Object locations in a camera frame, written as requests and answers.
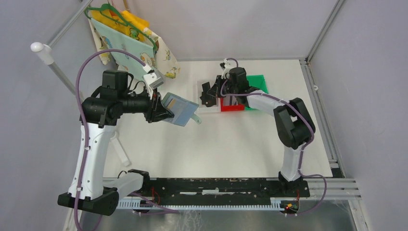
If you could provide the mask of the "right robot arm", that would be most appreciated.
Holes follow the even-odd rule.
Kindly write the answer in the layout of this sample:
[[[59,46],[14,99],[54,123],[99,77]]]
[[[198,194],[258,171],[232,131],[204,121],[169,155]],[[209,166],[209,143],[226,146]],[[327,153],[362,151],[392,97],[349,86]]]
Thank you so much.
[[[234,97],[239,105],[262,111],[275,119],[277,134],[284,146],[278,191],[283,196],[291,196],[304,178],[301,173],[303,155],[316,131],[304,101],[300,98],[286,101],[250,85],[242,67],[218,75],[213,84],[202,84],[199,97],[205,106],[210,107],[215,100],[225,100],[229,96]]]

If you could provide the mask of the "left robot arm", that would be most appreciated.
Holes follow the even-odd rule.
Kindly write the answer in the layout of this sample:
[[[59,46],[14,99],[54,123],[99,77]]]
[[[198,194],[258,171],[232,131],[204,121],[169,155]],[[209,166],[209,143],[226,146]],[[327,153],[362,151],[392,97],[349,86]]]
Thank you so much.
[[[128,81],[132,78],[125,71],[104,71],[102,85],[80,104],[81,146],[77,167],[68,191],[58,196],[58,205],[109,216],[122,198],[133,192],[146,196],[151,191],[150,175],[143,170],[131,169],[123,177],[103,182],[109,142],[123,114],[142,113],[149,123],[174,117],[162,105],[157,87],[163,79],[157,71],[147,71],[143,76],[145,86],[140,94],[130,89]]]

